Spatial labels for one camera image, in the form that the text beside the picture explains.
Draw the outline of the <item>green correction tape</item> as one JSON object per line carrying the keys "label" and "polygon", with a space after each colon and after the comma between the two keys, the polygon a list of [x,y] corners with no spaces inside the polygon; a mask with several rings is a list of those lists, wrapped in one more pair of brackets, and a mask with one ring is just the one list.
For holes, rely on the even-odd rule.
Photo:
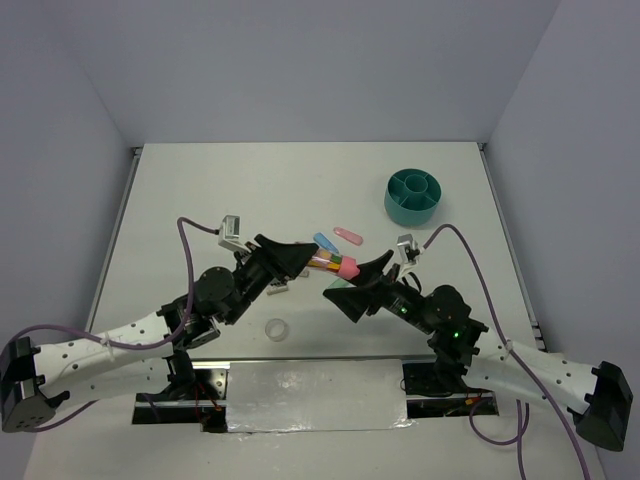
{"label": "green correction tape", "polygon": [[328,286],[328,289],[349,288],[349,287],[351,287],[351,284],[348,281],[338,278]]}

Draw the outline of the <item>pink capped crayon tube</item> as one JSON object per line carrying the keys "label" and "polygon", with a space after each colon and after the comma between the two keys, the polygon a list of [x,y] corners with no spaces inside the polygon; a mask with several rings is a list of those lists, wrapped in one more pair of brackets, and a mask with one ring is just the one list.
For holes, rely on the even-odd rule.
{"label": "pink capped crayon tube", "polygon": [[360,269],[356,260],[325,249],[318,249],[308,261],[307,266],[312,269],[325,271],[344,280],[351,280],[359,275]]}

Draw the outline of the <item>blue correction tape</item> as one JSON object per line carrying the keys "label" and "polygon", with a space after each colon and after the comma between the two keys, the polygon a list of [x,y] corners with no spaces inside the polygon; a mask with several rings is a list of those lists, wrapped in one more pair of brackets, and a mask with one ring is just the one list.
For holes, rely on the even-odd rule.
{"label": "blue correction tape", "polygon": [[322,249],[331,252],[334,255],[339,255],[338,248],[321,232],[317,232],[313,235],[314,242]]}

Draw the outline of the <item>white staples box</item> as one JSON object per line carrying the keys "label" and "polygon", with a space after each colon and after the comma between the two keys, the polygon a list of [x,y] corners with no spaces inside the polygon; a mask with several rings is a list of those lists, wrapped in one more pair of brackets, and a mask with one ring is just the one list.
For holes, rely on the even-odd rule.
{"label": "white staples box", "polygon": [[271,282],[266,289],[268,295],[275,295],[289,290],[287,282]]}

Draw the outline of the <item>pink correction tape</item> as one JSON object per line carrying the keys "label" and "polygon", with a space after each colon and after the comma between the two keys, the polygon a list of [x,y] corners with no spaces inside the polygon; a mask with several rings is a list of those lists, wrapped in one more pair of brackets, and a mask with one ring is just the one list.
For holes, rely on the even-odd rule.
{"label": "pink correction tape", "polygon": [[356,246],[361,246],[363,244],[363,237],[360,236],[357,233],[354,233],[350,230],[347,230],[345,228],[342,227],[334,227],[333,228],[333,232],[336,236],[344,239],[345,241],[356,245]]}

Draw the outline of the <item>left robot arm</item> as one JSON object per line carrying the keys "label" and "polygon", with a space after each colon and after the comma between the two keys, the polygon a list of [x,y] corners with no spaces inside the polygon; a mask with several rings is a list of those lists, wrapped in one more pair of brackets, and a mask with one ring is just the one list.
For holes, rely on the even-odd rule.
{"label": "left robot arm", "polygon": [[216,340],[220,325],[236,323],[271,283],[298,277],[317,250],[258,235],[234,255],[235,269],[190,275],[185,295],[142,319],[99,334],[74,331],[57,344],[37,345],[25,329],[1,353],[3,432],[51,430],[59,409],[86,410],[126,390],[158,385],[172,398],[189,396],[196,385],[189,350]]}

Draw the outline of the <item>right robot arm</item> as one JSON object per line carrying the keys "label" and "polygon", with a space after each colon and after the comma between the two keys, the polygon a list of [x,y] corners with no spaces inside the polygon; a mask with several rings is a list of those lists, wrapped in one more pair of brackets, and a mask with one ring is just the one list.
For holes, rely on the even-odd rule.
{"label": "right robot arm", "polygon": [[382,269],[391,255],[361,265],[348,286],[323,295],[352,322],[385,310],[426,334],[435,355],[435,380],[446,391],[481,389],[549,407],[571,419],[575,432],[605,450],[624,448],[633,393],[622,370],[565,360],[519,342],[471,316],[450,285],[421,294],[399,278],[399,267]]}

